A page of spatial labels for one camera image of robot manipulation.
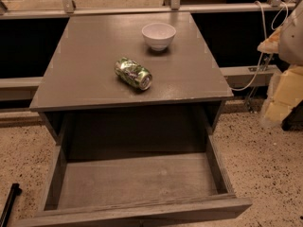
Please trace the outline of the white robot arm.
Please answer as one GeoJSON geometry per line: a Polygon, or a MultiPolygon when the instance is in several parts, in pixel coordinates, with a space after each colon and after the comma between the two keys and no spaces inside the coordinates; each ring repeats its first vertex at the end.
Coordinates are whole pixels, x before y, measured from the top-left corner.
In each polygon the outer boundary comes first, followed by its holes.
{"type": "Polygon", "coordinates": [[[262,107],[263,123],[277,125],[303,101],[303,1],[282,26],[259,44],[258,51],[278,54],[290,64],[271,79],[268,99],[262,107]]]}

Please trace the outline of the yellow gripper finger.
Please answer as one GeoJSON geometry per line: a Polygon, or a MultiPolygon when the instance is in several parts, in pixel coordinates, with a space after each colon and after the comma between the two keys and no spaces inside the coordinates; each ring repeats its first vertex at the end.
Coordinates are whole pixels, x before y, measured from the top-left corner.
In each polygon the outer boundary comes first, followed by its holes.
{"type": "Polygon", "coordinates": [[[283,73],[274,73],[261,109],[260,122],[277,126],[303,100],[303,66],[291,65],[283,73]]]}
{"type": "Polygon", "coordinates": [[[258,45],[258,51],[266,54],[277,54],[281,28],[277,28],[267,39],[258,45]]]}

